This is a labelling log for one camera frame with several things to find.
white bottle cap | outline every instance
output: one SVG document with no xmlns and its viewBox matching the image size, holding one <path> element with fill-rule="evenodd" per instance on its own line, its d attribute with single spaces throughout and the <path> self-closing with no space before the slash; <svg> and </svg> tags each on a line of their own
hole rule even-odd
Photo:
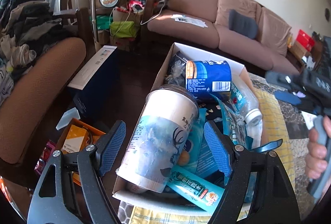
<svg viewBox="0 0 331 224">
<path fill-rule="evenodd" d="M 258 108 L 249 111 L 245 116 L 245 121 L 247 125 L 250 126 L 257 125 L 261 119 L 262 119 L 262 113 Z"/>
</svg>

hand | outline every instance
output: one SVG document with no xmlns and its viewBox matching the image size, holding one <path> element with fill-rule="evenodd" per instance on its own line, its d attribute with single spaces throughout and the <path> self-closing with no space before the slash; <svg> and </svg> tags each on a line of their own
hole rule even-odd
<svg viewBox="0 0 331 224">
<path fill-rule="evenodd" d="M 323 126 L 327 135 L 331 138 L 331 120 L 328 117 L 323 119 Z M 326 170 L 328 163 L 324 160 L 326 157 L 327 149 L 325 146 L 317 143 L 318 132 L 315 128 L 309 132 L 308 150 L 309 154 L 306 156 L 306 175 L 311 179 L 318 179 Z M 331 184 L 331 177 L 323 190 L 323 196 L 329 189 Z"/>
</svg>

sofa seat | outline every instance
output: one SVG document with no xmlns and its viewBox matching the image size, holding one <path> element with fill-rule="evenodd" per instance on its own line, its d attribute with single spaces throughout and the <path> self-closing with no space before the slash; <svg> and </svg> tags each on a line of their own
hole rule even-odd
<svg viewBox="0 0 331 224">
<path fill-rule="evenodd" d="M 172 19 L 173 15 L 186 15 L 172 10 L 164 10 L 161 15 L 147 24 L 148 30 L 161 35 L 171 36 L 204 45 L 208 48 L 217 48 L 219 45 L 218 33 L 208 20 L 191 15 L 187 17 L 199 19 L 206 23 L 208 28 L 202 28 L 189 23 L 178 22 Z"/>
<path fill-rule="evenodd" d="M 271 48 L 263 47 L 264 50 L 270 54 L 272 59 L 272 71 L 283 73 L 283 74 L 291 74 L 298 75 L 299 71 L 286 59 L 283 55 L 278 54 L 273 51 Z"/>
<path fill-rule="evenodd" d="M 254 64 L 264 70 L 273 67 L 270 53 L 256 40 L 249 39 L 239 33 L 229 30 L 222 25 L 215 25 L 219 34 L 219 46 L 221 51 L 229 53 L 244 61 Z"/>
<path fill-rule="evenodd" d="M 21 77 L 0 107 L 1 159 L 10 164 L 19 162 L 34 128 L 85 56 L 84 41 L 67 38 L 51 48 Z M 12 133 L 18 133 L 18 136 L 13 137 Z"/>
</svg>

patterned tablecloth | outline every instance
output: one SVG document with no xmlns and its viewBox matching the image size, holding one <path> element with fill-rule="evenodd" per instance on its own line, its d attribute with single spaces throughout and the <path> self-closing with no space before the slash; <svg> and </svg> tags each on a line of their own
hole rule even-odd
<svg viewBox="0 0 331 224">
<path fill-rule="evenodd" d="M 303 218 L 312 210 L 314 202 L 306 191 L 309 179 L 305 175 L 305 156 L 308 153 L 308 129 L 305 120 L 301 112 L 296 111 L 292 105 L 277 101 L 273 97 L 274 92 L 283 90 L 282 88 L 270 85 L 264 78 L 253 74 L 250 74 L 250 78 L 254 87 L 259 89 L 255 94 L 260 100 L 268 140 L 273 141 L 279 138 L 284 140 L 282 147 L 276 151 L 295 189 L 300 215 Z M 208 217 L 184 217 L 157 213 L 125 202 L 120 203 L 118 217 L 123 224 L 204 224 L 208 222 Z"/>
</svg>

pile of clothes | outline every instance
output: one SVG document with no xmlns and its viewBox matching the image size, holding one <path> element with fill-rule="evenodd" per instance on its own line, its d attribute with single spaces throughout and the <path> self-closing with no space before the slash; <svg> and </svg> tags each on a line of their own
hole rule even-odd
<svg viewBox="0 0 331 224">
<path fill-rule="evenodd" d="M 74 36 L 45 0 L 0 0 L 0 105 L 14 84 L 57 42 Z"/>
</svg>

